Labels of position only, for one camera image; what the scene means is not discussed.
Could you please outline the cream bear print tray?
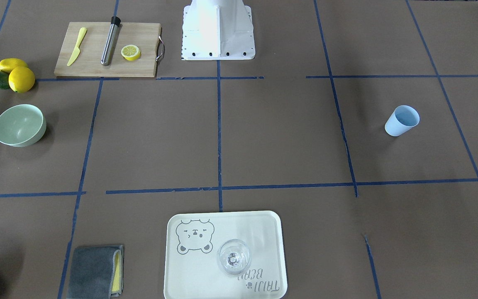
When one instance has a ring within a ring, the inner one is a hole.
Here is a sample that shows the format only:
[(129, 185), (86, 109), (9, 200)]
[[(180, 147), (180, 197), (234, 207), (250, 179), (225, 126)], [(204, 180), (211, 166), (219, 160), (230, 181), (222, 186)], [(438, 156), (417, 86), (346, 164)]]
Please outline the cream bear print tray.
[[(251, 250), (249, 270), (226, 274), (218, 250), (228, 240)], [(287, 292), (281, 219), (273, 211), (186, 213), (167, 226), (163, 294), (167, 299), (281, 299)]]

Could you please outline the whole yellow lemon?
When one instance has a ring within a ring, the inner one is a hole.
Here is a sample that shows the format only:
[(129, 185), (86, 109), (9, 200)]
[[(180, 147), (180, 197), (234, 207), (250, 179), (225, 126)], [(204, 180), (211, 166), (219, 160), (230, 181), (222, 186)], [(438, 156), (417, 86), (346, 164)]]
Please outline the whole yellow lemon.
[(16, 93), (25, 93), (32, 89), (36, 81), (34, 72), (25, 66), (13, 69), (8, 76), (8, 85)]

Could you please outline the lemon half slice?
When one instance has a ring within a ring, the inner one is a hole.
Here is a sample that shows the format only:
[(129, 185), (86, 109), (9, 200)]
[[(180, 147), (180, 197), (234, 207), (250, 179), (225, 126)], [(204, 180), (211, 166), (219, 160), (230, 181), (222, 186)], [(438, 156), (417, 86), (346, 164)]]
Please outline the lemon half slice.
[(137, 45), (126, 45), (121, 49), (121, 55), (127, 61), (135, 61), (141, 57), (141, 50)]

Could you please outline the grey yellow folded cloth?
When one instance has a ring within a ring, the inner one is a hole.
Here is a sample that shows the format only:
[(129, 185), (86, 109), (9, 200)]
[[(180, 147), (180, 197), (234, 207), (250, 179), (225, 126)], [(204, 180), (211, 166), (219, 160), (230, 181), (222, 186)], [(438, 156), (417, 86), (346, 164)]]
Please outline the grey yellow folded cloth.
[(67, 299), (112, 299), (123, 292), (124, 245), (78, 247), (73, 252)]

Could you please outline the clear wine glass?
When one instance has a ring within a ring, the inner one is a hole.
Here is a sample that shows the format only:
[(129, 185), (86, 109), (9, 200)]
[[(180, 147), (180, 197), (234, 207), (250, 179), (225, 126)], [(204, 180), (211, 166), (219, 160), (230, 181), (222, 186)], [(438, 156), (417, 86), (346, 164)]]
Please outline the clear wine glass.
[(242, 240), (228, 240), (218, 250), (218, 264), (231, 276), (240, 276), (250, 268), (251, 250)]

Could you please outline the steel muddler black tip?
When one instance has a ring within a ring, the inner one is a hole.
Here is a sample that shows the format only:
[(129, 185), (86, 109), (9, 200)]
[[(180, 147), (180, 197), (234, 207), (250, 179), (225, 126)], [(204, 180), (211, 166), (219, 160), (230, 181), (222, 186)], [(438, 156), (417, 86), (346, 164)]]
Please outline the steel muddler black tip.
[(118, 16), (112, 16), (110, 21), (110, 28), (105, 42), (104, 51), (101, 55), (101, 65), (109, 66), (114, 53), (115, 45), (117, 42), (118, 33), (121, 26), (121, 19)]

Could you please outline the light blue plastic cup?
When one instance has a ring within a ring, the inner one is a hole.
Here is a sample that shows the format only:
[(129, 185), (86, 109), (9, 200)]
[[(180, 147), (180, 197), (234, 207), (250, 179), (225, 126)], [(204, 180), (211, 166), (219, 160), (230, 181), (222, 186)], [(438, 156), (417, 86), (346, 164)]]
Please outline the light blue plastic cup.
[(420, 115), (415, 108), (408, 105), (400, 105), (395, 108), (389, 119), (387, 119), (384, 129), (387, 134), (398, 137), (417, 126), (419, 122)]

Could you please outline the wooden cutting board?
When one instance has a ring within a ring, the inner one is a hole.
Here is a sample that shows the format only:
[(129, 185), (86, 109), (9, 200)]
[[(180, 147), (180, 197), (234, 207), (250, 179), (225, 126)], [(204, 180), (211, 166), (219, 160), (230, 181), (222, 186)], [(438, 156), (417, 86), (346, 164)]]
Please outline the wooden cutting board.
[[(79, 46), (80, 54), (72, 65), (68, 66), (81, 28), (86, 28), (87, 32)], [(61, 44), (54, 75), (153, 78), (157, 72), (161, 24), (122, 22), (112, 50), (111, 63), (103, 66), (101, 58), (109, 29), (110, 22), (70, 22)], [(126, 45), (138, 46), (141, 57), (134, 61), (122, 57), (122, 48)]]

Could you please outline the light green bowl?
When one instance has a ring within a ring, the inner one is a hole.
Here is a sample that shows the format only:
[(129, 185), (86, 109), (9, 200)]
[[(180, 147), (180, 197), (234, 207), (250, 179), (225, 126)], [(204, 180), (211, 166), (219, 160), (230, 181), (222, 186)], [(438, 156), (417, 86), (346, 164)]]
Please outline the light green bowl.
[(19, 104), (0, 115), (0, 143), (12, 147), (27, 147), (45, 134), (47, 120), (40, 108)]

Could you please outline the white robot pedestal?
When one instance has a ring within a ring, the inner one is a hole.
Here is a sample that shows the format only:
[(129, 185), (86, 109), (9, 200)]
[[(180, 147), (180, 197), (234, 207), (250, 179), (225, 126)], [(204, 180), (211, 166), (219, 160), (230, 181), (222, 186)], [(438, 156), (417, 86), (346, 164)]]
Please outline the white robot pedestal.
[(192, 0), (183, 9), (181, 59), (248, 60), (256, 56), (250, 6), (242, 0)]

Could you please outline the yellow plastic knife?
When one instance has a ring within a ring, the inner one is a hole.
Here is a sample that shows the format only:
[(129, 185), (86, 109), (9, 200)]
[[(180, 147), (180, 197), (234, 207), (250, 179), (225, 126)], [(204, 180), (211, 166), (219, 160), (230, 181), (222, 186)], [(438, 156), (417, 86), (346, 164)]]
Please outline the yellow plastic knife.
[(86, 33), (87, 33), (87, 28), (86, 27), (82, 27), (78, 31), (77, 40), (76, 40), (74, 49), (71, 53), (71, 56), (68, 59), (68, 62), (66, 64), (67, 66), (71, 66), (75, 62), (75, 60), (78, 58), (79, 54), (81, 53), (80, 46), (81, 46), (81, 42), (85, 38)]

